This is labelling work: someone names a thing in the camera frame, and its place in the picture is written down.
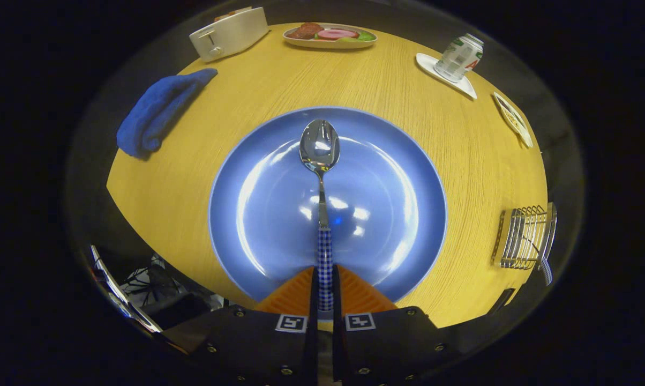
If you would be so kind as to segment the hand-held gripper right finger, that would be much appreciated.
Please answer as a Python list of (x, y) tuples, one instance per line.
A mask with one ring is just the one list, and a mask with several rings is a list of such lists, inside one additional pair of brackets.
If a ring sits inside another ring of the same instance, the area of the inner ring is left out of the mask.
[(462, 359), (453, 327), (439, 328), (418, 306), (350, 312), (349, 270), (333, 267), (333, 379), (343, 385), (428, 385)]

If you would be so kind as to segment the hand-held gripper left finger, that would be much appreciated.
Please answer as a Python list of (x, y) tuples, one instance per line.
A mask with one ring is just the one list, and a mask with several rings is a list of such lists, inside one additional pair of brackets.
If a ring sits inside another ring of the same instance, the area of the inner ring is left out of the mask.
[(298, 312), (271, 313), (232, 305), (162, 332), (200, 373), (195, 385), (318, 384), (318, 283), (309, 267), (266, 300), (299, 301)]

